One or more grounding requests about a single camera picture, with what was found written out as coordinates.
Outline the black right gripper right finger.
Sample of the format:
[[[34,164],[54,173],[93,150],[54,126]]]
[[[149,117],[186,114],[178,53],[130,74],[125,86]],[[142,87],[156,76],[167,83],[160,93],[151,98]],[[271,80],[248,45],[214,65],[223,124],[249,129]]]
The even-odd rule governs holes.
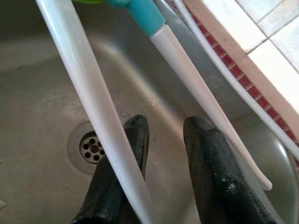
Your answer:
[[[195,202],[203,224],[275,224],[277,215],[246,182],[223,133],[199,116],[183,137]]]

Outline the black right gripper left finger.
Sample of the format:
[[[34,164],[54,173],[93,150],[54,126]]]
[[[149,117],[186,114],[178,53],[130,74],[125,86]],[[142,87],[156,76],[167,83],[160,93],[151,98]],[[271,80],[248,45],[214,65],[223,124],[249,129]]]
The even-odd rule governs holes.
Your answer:
[[[149,151],[149,125],[143,115],[127,120],[124,130],[139,169],[145,177]],[[73,224],[140,224],[104,155],[97,163],[88,192]]]

